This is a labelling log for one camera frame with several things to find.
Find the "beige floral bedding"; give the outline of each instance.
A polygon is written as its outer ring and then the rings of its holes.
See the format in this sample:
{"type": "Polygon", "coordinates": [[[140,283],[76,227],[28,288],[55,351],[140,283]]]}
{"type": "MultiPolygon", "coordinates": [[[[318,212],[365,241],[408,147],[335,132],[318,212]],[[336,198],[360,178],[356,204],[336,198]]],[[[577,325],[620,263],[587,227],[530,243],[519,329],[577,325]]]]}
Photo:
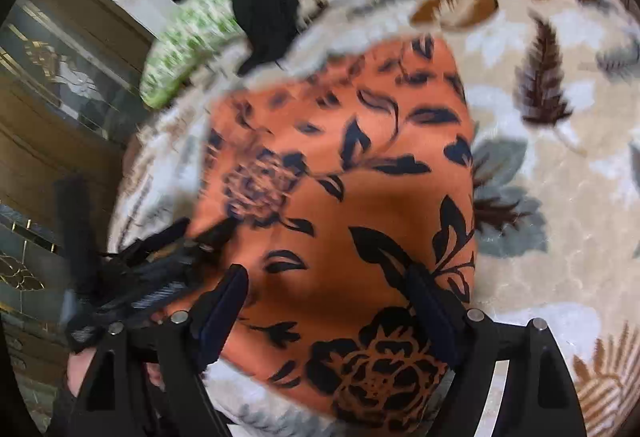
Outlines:
{"type": "MultiPolygon", "coordinates": [[[[239,80],[234,68],[246,46],[235,43],[140,131],[143,148],[121,185],[109,250],[191,213],[217,97],[304,76],[329,52],[441,34],[477,127],[472,303],[495,321],[546,319],[588,435],[613,435],[640,397],[640,28],[618,0],[324,1],[328,10],[279,66],[239,80]]],[[[316,5],[302,0],[302,15],[316,5]]],[[[234,431],[353,435],[223,361],[207,373],[215,406],[241,423],[234,431]]],[[[498,364],[479,437],[491,435],[505,378],[498,364]]]]}

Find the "orange floral fabric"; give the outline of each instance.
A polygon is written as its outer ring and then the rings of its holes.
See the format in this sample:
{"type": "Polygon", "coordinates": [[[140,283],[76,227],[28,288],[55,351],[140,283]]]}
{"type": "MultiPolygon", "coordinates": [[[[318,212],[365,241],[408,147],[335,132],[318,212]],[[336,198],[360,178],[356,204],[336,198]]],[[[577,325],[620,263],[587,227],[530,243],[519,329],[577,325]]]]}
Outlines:
{"type": "Polygon", "coordinates": [[[242,221],[223,261],[246,267],[250,297],[223,357],[320,412],[415,428],[446,365],[430,355],[404,270],[427,266],[468,303],[472,136],[455,61],[431,35],[219,103],[190,235],[242,221]]]}

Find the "green pillow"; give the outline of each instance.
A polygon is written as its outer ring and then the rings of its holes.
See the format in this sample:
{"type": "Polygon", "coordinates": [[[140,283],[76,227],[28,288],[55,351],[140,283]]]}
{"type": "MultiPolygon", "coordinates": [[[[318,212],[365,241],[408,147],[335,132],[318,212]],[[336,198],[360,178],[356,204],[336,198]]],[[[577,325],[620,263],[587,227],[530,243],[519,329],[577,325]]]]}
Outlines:
{"type": "Polygon", "coordinates": [[[241,34],[231,0],[185,0],[146,58],[140,81],[143,101],[162,108],[195,67],[241,34]]]}

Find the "silver screw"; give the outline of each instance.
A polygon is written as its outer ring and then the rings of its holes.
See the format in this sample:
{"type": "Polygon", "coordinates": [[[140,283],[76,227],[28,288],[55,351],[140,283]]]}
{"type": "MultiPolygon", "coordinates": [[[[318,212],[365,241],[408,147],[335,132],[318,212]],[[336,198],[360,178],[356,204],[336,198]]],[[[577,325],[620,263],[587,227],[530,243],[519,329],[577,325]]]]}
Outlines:
{"type": "Polygon", "coordinates": [[[484,312],[482,312],[480,309],[469,309],[466,312],[466,317],[473,322],[481,322],[482,320],[484,320],[484,312]]]}
{"type": "Polygon", "coordinates": [[[188,318],[189,313],[187,311],[175,311],[171,315],[171,321],[178,325],[187,321],[188,318]]]}
{"type": "Polygon", "coordinates": [[[107,330],[109,331],[109,334],[111,336],[115,336],[116,334],[120,334],[123,328],[124,325],[122,324],[122,322],[113,322],[111,325],[109,325],[109,328],[107,330]]]}
{"type": "Polygon", "coordinates": [[[549,325],[542,318],[533,318],[533,326],[539,331],[544,331],[549,325]]]}

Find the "pillow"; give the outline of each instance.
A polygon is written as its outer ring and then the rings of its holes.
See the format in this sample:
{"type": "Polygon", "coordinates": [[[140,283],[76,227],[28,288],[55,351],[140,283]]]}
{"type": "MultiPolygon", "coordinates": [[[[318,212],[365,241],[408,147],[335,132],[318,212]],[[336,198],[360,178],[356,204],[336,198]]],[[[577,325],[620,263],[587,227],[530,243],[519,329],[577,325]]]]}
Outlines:
{"type": "Polygon", "coordinates": [[[146,58],[140,81],[143,101],[162,108],[195,67],[240,34],[231,0],[185,0],[146,58]]]}

